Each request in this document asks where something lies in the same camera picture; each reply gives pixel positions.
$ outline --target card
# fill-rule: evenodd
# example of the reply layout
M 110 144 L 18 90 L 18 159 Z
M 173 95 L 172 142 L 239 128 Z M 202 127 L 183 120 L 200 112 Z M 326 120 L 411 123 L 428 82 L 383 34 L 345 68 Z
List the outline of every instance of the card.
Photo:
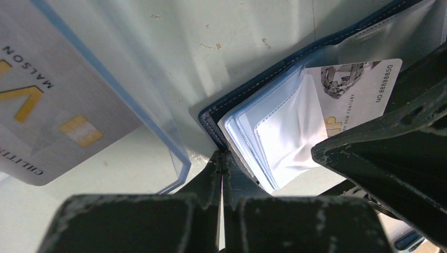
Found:
M 29 184 L 47 184 L 142 125 L 28 1 L 0 8 L 0 83 L 0 171 Z
M 315 83 L 327 135 L 382 116 L 401 66 L 402 60 L 390 59 L 306 69 Z

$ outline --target card holder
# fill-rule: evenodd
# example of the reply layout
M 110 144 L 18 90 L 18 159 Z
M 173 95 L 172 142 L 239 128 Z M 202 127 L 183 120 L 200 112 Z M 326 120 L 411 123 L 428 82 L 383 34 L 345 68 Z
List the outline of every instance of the card holder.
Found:
M 309 155 L 310 149 L 327 139 L 327 133 L 312 79 L 304 71 L 298 89 L 249 129 L 266 162 L 263 170 L 271 173 L 270 183 L 277 190 L 308 169 L 319 167 Z
M 335 34 L 332 34 L 330 36 L 327 36 L 325 38 L 322 38 L 307 47 L 297 51 L 296 53 L 290 55 L 289 57 L 283 59 L 282 61 L 276 63 L 269 69 L 265 70 L 258 76 L 254 77 L 250 81 L 246 82 L 242 86 L 236 88 L 235 90 L 229 92 L 227 95 L 223 96 L 222 98 L 218 99 L 216 102 L 212 103 L 205 109 L 203 109 L 199 113 L 199 121 L 203 125 L 204 129 L 207 131 L 207 133 L 211 136 L 211 138 L 214 140 L 215 144 L 220 149 L 228 149 L 228 141 L 223 135 L 222 131 L 217 126 L 217 122 L 221 120 L 221 118 L 228 113 L 232 108 L 234 108 L 236 105 L 241 103 L 242 101 L 249 98 L 251 95 L 253 95 L 255 92 L 257 92 L 259 89 L 264 87 L 267 83 L 269 83 L 274 78 L 284 74 L 296 61 L 302 59 L 304 56 L 309 55 L 310 53 L 321 49 L 323 47 L 324 50 L 327 51 L 328 54 L 330 54 L 331 51 L 334 51 L 334 48 L 338 50 L 347 50 L 349 49 L 348 44 L 343 44 L 342 42 L 346 40 L 347 38 L 351 37 L 352 35 L 355 35 L 354 37 L 357 40 L 361 41 L 367 41 L 364 40 L 365 34 L 369 32 L 369 34 L 374 35 L 374 31 L 379 30 L 381 25 L 383 25 L 386 22 L 390 22 L 391 20 L 387 20 L 393 15 L 403 12 L 404 10 L 409 9 L 412 6 L 416 6 L 417 4 L 426 4 L 430 5 L 428 9 L 428 14 L 434 15 L 433 12 L 435 12 L 435 8 L 433 5 L 438 6 L 444 6 L 444 9 L 441 11 L 438 11 L 441 15 L 439 17 L 439 21 L 436 21 L 437 24 L 436 27 L 438 28 L 436 36 L 432 36 L 431 40 L 436 41 L 436 38 L 438 38 L 438 42 L 435 46 L 425 46 L 424 51 L 428 51 L 428 53 L 435 49 L 439 44 L 441 44 L 441 41 L 445 39 L 445 31 L 444 31 L 444 17 L 445 17 L 445 0 L 423 0 L 423 1 L 393 1 L 389 3 L 388 5 L 384 6 L 379 11 L 375 12 L 374 14 L 370 15 L 369 17 L 365 18 L 364 20 L 358 22 L 357 24 L 342 30 L 340 32 L 337 32 Z M 426 18 L 428 16 L 423 15 L 423 18 L 420 20 L 420 22 L 428 22 L 429 18 Z M 338 54 L 330 54 L 333 57 L 331 59 L 320 59 L 321 62 L 329 62 L 329 61 L 336 61 L 338 63 L 342 63 L 343 61 L 348 61 L 348 57 L 338 57 Z
M 278 96 L 271 96 L 272 94 L 290 95 L 291 93 L 296 92 L 299 88 L 300 80 L 303 78 L 303 75 L 301 75 L 303 69 L 303 65 L 294 65 L 287 71 L 288 75 L 282 75 L 274 79 L 275 82 L 278 82 L 278 85 L 268 85 L 264 87 L 264 89 L 259 90 L 254 96 L 245 100 L 243 104 L 235 107 L 232 112 L 228 113 L 228 115 L 231 115 L 229 118 L 223 117 L 221 122 L 218 123 L 222 129 L 227 129 L 226 131 L 223 131 L 223 134 L 227 137 L 226 140 L 230 142 L 229 146 L 235 147 L 232 150 L 236 152 L 247 152 L 247 154 L 242 154 L 243 156 L 241 157 L 242 161 L 246 163 L 246 167 L 254 170 L 254 174 L 257 174 L 256 171 L 262 171 L 274 189 L 279 189 L 279 187 L 276 185 L 271 173 L 267 169 L 268 165 L 264 163 L 266 159 L 259 157 L 258 155 L 263 154 L 263 152 L 262 150 L 259 150 L 259 146 L 256 144 L 255 136 L 253 135 L 252 131 L 241 132 L 239 129 L 243 129 L 242 124 L 252 125 L 254 128 L 256 127 L 257 122 L 261 121 L 265 117 L 263 110 L 258 110 L 260 113 L 256 113 L 256 107 L 259 104 L 270 107 L 266 108 L 266 110 L 275 110 L 276 104 L 281 103 L 281 101 L 265 102 L 266 99 L 278 98 Z M 290 83 L 291 78 L 293 78 L 292 81 L 294 82 L 294 85 L 284 85 L 285 83 Z M 246 116 L 246 112 L 253 111 L 252 109 L 255 109 L 254 117 Z M 265 186 L 263 177 L 257 176 L 257 179 L 260 181 L 261 185 Z

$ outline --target card chip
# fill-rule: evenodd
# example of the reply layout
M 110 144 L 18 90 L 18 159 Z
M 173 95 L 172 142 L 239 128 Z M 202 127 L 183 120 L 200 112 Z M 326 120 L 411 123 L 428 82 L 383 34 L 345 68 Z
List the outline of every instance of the card chip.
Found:
M 80 115 L 65 122 L 59 129 L 83 148 L 102 137 L 102 133 Z
M 0 60 L 0 75 L 6 74 L 8 71 L 12 69 L 11 64 L 9 64 L 5 60 Z

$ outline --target wallet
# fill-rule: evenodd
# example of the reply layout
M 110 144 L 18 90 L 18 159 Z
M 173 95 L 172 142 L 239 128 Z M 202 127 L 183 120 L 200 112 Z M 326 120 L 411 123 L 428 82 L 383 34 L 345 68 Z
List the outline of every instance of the wallet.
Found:
M 309 67 L 402 59 L 401 71 L 445 41 L 447 0 L 393 1 L 362 21 L 321 38 L 286 57 L 199 113 L 199 122 L 219 149 L 230 148 L 218 122 L 230 110 L 290 70 L 315 57 Z

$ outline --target table surface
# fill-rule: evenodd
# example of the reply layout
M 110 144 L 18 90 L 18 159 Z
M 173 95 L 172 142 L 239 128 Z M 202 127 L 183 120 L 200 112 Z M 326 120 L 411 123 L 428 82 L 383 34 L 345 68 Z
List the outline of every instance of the table surface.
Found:
M 69 26 L 76 26 L 83 9 L 99 4 L 48 2 Z M 198 123 L 200 110 L 287 55 L 388 2 L 110 0 L 107 4 L 129 21 L 132 34 L 150 56 L 150 75 L 166 96 L 192 162 L 189 181 L 217 149 Z M 3 179 L 0 252 L 35 251 L 52 215 L 72 194 L 155 193 L 175 178 L 167 149 L 141 127 L 46 186 Z M 314 196 L 343 180 L 325 168 L 311 169 L 273 195 Z

